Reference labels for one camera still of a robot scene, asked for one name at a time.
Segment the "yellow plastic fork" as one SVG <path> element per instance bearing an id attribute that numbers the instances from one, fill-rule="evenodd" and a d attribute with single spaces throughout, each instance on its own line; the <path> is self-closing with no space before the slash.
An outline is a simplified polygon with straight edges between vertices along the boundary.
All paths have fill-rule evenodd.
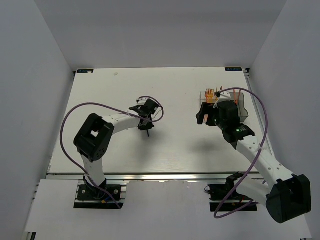
<path id="1" fill-rule="evenodd" d="M 212 88 L 207 89 L 206 99 L 207 99 L 207 102 L 211 104 L 214 104 L 216 102 L 217 96 L 214 89 Z"/>

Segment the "red-orange plastic fork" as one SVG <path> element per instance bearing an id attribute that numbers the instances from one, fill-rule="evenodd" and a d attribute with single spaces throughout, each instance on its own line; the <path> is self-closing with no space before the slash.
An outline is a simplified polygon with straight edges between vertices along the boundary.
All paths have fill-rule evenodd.
<path id="1" fill-rule="evenodd" d="M 212 102 L 212 89 L 207 88 L 205 90 L 204 96 L 205 96 L 205 102 L 210 104 Z"/>

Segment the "red-orange plastic chopstick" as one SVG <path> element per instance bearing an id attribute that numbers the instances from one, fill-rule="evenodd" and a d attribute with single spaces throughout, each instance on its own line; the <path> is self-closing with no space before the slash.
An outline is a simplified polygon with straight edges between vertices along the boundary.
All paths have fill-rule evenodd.
<path id="1" fill-rule="evenodd" d="M 237 98 L 236 98 L 236 104 L 238 104 L 239 103 L 239 100 L 240 100 L 240 96 L 241 96 L 241 90 L 239 90 L 239 92 L 238 92 L 238 95 L 237 95 Z"/>
<path id="2" fill-rule="evenodd" d="M 237 92 L 235 89 L 233 90 L 233 100 L 234 100 L 234 103 L 237 105 L 238 104 L 238 95 L 237 95 Z"/>

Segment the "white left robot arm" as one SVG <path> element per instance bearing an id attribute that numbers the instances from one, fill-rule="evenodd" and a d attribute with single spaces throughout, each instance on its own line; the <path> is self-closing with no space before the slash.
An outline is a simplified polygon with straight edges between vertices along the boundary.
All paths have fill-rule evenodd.
<path id="1" fill-rule="evenodd" d="M 74 137 L 82 159 L 88 193 L 105 196 L 105 174 L 174 175 L 214 172 L 214 145 L 205 125 L 195 115 L 172 114 L 164 121 L 164 109 L 150 96 L 139 97 L 127 110 L 112 114 L 91 113 Z"/>

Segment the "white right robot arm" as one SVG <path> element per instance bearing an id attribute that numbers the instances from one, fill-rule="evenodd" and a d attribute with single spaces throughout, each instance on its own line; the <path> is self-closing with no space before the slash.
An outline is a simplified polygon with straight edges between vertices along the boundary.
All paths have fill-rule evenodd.
<path id="1" fill-rule="evenodd" d="M 265 184 L 237 172 L 226 180 L 226 195 L 233 200 L 244 195 L 266 207 L 269 215 L 282 224 L 312 210 L 311 183 L 301 174 L 296 175 L 272 156 L 255 133 L 240 122 L 238 107 L 231 100 L 214 105 L 213 122 L 222 131 L 227 143 L 242 154 L 263 176 Z"/>

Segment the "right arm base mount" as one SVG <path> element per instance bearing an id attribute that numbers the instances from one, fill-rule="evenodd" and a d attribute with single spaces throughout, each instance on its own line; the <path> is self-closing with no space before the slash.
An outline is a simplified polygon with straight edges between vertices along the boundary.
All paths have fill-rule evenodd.
<path id="1" fill-rule="evenodd" d="M 229 192 L 225 184 L 209 184 L 204 188 L 204 192 L 209 195 L 209 205 L 210 211 L 215 212 L 220 202 Z M 227 201 L 221 206 L 218 212 L 229 213 L 237 208 L 244 206 L 245 204 L 252 201 L 252 203 L 241 209 L 241 212 L 255 212 L 258 210 L 257 203 L 245 195 L 240 195 L 238 193 L 232 193 L 232 195 L 227 199 Z"/>

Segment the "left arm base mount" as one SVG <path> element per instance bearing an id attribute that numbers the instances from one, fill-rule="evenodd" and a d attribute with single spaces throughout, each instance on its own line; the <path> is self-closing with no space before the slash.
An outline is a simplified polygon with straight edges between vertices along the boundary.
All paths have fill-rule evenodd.
<path id="1" fill-rule="evenodd" d="M 77 186 L 74 209 L 95 209 L 95 210 L 120 210 L 126 199 L 127 186 L 121 184 L 107 184 L 106 190 L 112 198 L 104 191 L 94 190 L 83 182 Z"/>

